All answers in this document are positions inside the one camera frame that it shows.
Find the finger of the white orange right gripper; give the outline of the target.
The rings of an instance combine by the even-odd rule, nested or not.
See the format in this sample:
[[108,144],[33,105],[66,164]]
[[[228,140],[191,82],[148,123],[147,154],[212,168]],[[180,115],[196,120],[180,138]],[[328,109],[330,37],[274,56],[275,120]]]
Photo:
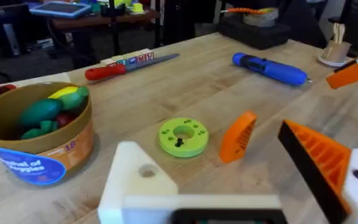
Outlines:
[[338,69],[326,77],[326,82],[332,89],[338,89],[358,82],[358,57]]

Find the bare white left gripper left finger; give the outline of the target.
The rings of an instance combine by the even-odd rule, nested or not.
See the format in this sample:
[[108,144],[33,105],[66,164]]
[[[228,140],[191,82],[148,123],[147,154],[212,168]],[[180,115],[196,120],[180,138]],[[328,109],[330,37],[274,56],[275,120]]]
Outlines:
[[178,194],[177,184],[134,141],[117,145],[98,206],[101,223],[169,223],[162,202]]

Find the white orange left gripper right finger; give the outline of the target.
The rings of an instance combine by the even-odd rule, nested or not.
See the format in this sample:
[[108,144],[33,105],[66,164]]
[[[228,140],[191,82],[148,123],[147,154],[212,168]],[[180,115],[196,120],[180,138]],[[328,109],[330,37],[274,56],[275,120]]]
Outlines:
[[311,190],[328,223],[358,224],[358,148],[290,120],[278,139]]

